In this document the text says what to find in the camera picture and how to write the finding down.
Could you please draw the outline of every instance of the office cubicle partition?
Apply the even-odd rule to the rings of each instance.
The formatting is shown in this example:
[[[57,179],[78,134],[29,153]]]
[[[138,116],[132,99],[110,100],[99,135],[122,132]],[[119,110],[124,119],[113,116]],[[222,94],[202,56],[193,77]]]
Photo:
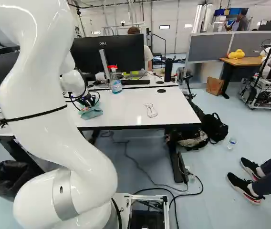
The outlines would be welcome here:
[[[188,61],[212,61],[226,56],[231,37],[232,34],[192,36]]]
[[[243,49],[246,57],[259,56],[254,50],[261,51],[262,43],[271,43],[271,31],[191,34],[185,67],[193,72],[193,83],[206,83],[208,76],[220,76],[223,62],[219,58],[237,49]]]

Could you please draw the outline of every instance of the keyboard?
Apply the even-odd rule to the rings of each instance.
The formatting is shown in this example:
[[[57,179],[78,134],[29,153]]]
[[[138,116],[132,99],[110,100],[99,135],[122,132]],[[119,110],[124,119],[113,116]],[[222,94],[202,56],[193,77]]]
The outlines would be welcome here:
[[[150,80],[121,80],[121,82],[122,86],[150,84]]]

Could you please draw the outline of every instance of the plastic bottle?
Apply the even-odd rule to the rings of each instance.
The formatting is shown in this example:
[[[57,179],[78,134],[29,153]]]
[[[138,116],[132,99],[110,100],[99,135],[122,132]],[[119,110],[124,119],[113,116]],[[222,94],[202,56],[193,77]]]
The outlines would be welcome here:
[[[120,93],[123,88],[122,88],[122,82],[121,80],[117,77],[116,75],[116,65],[110,65],[108,68],[111,69],[111,76],[110,76],[110,86],[113,94],[118,94]]]
[[[234,148],[234,146],[236,145],[236,143],[237,143],[236,138],[231,137],[231,138],[229,139],[227,148],[228,148],[229,150],[232,150],[232,149]]]

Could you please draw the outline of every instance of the spray bottle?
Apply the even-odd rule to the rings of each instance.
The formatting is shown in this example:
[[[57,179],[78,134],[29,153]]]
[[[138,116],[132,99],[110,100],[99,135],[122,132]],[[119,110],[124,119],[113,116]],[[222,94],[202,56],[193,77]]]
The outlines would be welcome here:
[[[110,86],[111,86],[112,93],[118,94],[123,90],[123,88],[122,88],[121,80],[116,75],[117,66],[109,65],[108,68],[111,69]]]

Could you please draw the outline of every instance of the monitor stand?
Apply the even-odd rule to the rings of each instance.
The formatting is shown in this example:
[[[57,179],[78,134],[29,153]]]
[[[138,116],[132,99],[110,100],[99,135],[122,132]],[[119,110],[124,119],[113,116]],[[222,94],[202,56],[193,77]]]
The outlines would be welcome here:
[[[110,73],[109,73],[109,70],[107,68],[108,63],[107,63],[107,59],[106,59],[106,55],[105,55],[105,50],[100,49],[99,54],[101,55],[101,59],[102,59],[102,63],[103,63],[106,78],[109,80],[110,79]]]

